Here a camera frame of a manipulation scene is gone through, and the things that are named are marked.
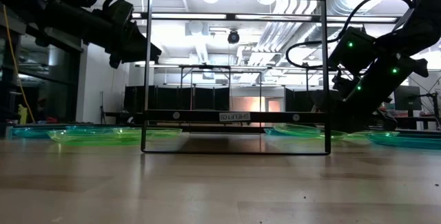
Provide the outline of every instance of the security camera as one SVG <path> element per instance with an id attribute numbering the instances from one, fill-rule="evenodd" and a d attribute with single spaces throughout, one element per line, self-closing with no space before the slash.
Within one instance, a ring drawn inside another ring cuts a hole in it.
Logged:
<path id="1" fill-rule="evenodd" d="M 228 35 L 228 43 L 230 44 L 236 44 L 239 42 L 239 33 L 237 33 L 237 30 L 231 30 L 229 31 Z"/>

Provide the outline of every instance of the glass wall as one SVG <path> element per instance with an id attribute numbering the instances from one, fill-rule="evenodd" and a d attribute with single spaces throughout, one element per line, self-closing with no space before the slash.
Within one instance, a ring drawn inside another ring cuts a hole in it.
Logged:
<path id="1" fill-rule="evenodd" d="M 18 113 L 26 104 L 19 87 L 28 100 L 37 123 L 75 121 L 78 90 L 79 52 L 66 52 L 54 45 L 39 46 L 30 35 L 11 32 L 19 73 L 14 73 L 14 61 L 3 28 L 0 30 L 1 93 L 0 107 Z M 32 118 L 28 114 L 27 122 Z"/>

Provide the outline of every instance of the yellow cable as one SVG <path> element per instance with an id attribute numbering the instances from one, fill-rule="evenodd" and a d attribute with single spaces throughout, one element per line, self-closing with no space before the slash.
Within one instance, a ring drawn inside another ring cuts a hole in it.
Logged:
<path id="1" fill-rule="evenodd" d="M 9 31 L 8 13 L 6 12 L 6 6 L 5 5 L 3 5 L 3 13 L 5 15 L 6 32 L 8 33 L 9 47 L 11 49 L 12 60 L 14 61 L 14 71 L 17 74 L 17 78 L 19 80 L 20 90 L 21 90 L 21 93 L 23 95 L 23 99 L 25 100 L 26 107 L 28 107 L 30 118 L 32 119 L 32 122 L 34 123 L 35 119 L 34 119 L 34 116 L 32 115 L 32 111 L 31 111 L 31 109 L 29 107 L 29 103 L 28 103 L 28 100 L 26 99 L 25 91 L 23 90 L 23 86 L 21 84 L 21 79 L 19 77 L 19 68 L 17 67 L 17 61 L 15 60 L 14 46 L 12 45 L 11 33 Z"/>

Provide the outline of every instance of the wooden surface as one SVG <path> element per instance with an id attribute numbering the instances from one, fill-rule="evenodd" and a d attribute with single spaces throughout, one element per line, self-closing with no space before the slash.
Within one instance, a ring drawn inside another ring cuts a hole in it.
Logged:
<path id="1" fill-rule="evenodd" d="M 151 155 L 0 141 L 0 223 L 441 223 L 441 152 Z"/>

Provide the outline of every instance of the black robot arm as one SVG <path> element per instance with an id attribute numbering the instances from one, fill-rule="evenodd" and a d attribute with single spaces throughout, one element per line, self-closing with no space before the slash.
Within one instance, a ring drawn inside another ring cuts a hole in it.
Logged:
<path id="1" fill-rule="evenodd" d="M 96 0 L 0 0 L 26 23 L 35 23 L 40 31 L 51 27 L 105 48 L 110 66 L 144 61 L 147 40 L 132 21 L 133 5 L 124 0 L 106 0 L 102 10 L 87 11 Z M 158 61 L 161 51 L 152 44 L 150 60 Z"/>

